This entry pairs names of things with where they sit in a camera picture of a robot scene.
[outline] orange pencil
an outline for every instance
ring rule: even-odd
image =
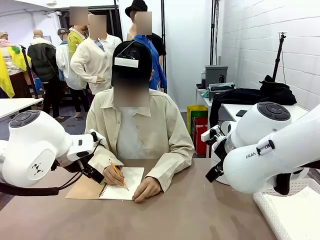
[[[113,167],[113,169],[115,170],[115,172],[116,172],[119,176],[121,176],[120,173],[119,173],[119,171],[118,171],[118,169],[117,169],[117,167],[116,167],[115,164],[111,161],[111,159],[109,159],[109,162],[110,162],[111,166]],[[127,184],[126,184],[125,180],[123,180],[122,183],[123,183],[123,186],[125,186],[125,188],[129,191],[129,188],[127,187]]]

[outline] smartphone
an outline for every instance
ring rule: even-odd
[[[247,112],[247,110],[240,110],[238,111],[238,113],[236,114],[237,117],[243,117],[243,115],[245,115],[245,113]]]

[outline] mannequin hand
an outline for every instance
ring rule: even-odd
[[[157,195],[160,190],[159,181],[151,176],[147,176],[135,190],[132,201],[139,203],[145,198]]]
[[[105,179],[105,182],[108,185],[119,185],[123,186],[123,181],[125,179],[124,175],[120,170],[118,170],[120,175],[115,171],[113,166],[107,166],[103,171],[103,176]]]
[[[96,78],[96,83],[97,84],[105,84],[106,83],[106,80],[103,78],[103,77],[97,77]]]

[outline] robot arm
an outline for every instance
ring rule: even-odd
[[[28,110],[9,124],[9,140],[0,142],[0,180],[20,188],[39,182],[58,160],[59,166],[82,172],[100,183],[104,177],[90,164],[94,143],[106,143],[95,132],[70,135],[43,111]]]
[[[280,115],[259,111],[261,104]],[[303,178],[308,167],[319,168],[320,105],[294,123],[283,112],[289,113],[275,103],[258,103],[237,124],[225,122],[230,127],[212,147],[217,164],[206,177],[213,181],[223,175],[231,187],[247,194],[273,187],[287,195],[290,181]]]

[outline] person's right hand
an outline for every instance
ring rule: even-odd
[[[105,178],[105,182],[108,185],[119,185],[123,186],[123,181],[125,180],[125,176],[122,174],[120,170],[118,170],[120,175],[115,171],[112,166],[107,166],[103,171],[103,176]]]
[[[103,78],[103,77],[97,77],[96,78],[96,83],[97,84],[105,84],[106,83],[106,80]]]

